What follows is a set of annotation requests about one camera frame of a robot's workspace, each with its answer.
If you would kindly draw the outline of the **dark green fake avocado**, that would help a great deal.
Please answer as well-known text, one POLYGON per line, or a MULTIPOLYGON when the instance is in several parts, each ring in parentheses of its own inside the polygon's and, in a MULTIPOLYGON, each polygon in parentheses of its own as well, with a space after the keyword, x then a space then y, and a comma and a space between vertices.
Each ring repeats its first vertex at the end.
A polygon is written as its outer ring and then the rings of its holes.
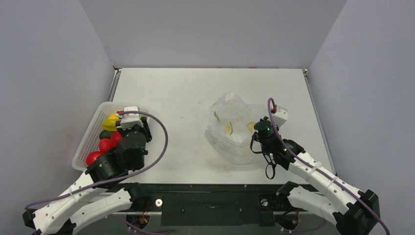
POLYGON ((102 139, 110 139, 113 133, 114 132, 112 132, 112 131, 102 130, 99 133, 99 136, 98 137, 99 137, 100 140, 102 140, 102 139))

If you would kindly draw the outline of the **yellow green fake starfruit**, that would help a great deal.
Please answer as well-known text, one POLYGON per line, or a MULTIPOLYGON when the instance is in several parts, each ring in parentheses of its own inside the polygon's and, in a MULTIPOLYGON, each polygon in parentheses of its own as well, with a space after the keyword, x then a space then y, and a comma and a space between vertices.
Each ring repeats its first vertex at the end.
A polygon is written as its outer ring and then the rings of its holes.
POLYGON ((101 126, 106 131, 116 132, 120 127, 120 122, 121 119, 107 119, 101 123, 101 126))

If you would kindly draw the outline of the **red fake strawberry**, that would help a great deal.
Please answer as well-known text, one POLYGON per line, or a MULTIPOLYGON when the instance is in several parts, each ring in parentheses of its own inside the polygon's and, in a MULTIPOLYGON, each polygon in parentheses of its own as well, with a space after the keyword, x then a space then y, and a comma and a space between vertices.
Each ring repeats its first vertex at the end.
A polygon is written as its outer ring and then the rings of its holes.
POLYGON ((107 153, 113 148, 112 141, 110 139, 101 139, 99 142, 99 151, 101 153, 107 153))

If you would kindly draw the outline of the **yellow fake pear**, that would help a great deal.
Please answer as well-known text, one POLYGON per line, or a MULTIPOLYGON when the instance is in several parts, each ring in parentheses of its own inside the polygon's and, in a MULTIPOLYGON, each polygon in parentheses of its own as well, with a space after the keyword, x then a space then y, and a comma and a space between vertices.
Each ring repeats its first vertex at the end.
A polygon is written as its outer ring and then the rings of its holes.
POLYGON ((117 114, 111 114, 111 115, 108 117, 108 119, 116 119, 116 120, 118 120, 118 119, 120 119, 120 117, 119 117, 117 114))

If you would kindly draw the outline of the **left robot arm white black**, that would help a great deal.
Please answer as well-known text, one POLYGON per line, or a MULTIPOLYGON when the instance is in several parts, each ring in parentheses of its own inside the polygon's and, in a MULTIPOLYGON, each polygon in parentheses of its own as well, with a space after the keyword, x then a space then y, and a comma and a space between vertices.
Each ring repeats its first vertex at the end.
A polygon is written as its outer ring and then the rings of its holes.
POLYGON ((127 183, 117 192, 92 201, 127 179, 130 171, 144 167, 146 144, 152 139, 147 117, 141 116, 139 123, 119 133, 121 140, 116 147, 100 155, 60 196, 40 209, 27 208, 22 214, 25 226, 36 235, 75 235, 112 213, 143 209, 146 197, 139 183, 127 183))

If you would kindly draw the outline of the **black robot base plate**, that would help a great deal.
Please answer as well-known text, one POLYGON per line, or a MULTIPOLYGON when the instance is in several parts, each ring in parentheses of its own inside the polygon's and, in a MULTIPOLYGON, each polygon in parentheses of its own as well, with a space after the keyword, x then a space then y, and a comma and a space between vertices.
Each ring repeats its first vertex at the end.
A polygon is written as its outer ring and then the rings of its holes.
POLYGON ((142 184, 138 208, 119 212, 137 227, 274 225, 298 209, 277 196, 281 184, 142 184))

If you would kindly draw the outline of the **white plastic basket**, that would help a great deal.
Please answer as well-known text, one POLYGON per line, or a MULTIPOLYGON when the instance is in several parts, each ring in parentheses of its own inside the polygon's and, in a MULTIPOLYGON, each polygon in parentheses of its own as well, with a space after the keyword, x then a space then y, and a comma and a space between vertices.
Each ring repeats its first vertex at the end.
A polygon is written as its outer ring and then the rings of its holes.
POLYGON ((99 150, 99 134, 103 130, 101 126, 102 122, 116 111, 123 111, 125 107, 129 106, 138 106, 140 111, 149 112, 147 106, 134 103, 106 101, 98 106, 72 158, 71 166, 73 169, 79 171, 86 169, 86 158, 88 154, 99 150))

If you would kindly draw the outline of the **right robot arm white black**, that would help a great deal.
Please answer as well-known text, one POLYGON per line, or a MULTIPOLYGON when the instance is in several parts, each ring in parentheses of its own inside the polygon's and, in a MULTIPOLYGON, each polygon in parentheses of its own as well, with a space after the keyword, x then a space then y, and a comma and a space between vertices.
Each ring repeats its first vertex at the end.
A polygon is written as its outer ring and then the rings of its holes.
POLYGON ((342 235, 368 235, 379 222, 379 198, 373 191, 362 191, 335 176, 295 141, 282 139, 266 117, 251 128, 252 142, 260 143, 260 153, 272 166, 281 166, 320 192, 287 182, 277 191, 280 208, 309 211, 335 225, 342 235))

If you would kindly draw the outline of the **clear plastic bag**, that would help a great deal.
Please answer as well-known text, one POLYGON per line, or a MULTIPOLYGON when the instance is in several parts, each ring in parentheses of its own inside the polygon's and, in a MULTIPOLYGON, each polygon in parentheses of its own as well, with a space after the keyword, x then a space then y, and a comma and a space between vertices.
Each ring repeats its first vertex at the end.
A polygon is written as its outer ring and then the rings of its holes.
POLYGON ((250 149, 254 125, 267 116, 263 104, 247 104, 235 93, 223 94, 208 110, 205 137, 220 158, 234 165, 261 161, 250 149))

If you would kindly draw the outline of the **red fake apple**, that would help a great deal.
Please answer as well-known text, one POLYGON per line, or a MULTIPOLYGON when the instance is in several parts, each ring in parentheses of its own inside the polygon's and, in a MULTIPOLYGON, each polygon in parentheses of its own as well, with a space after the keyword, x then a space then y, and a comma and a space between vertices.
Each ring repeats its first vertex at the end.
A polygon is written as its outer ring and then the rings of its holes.
POLYGON ((86 165, 90 166, 92 163, 94 163, 97 160, 98 157, 102 156, 103 154, 104 153, 101 151, 94 151, 94 152, 89 153, 86 157, 86 161, 85 161, 86 165))

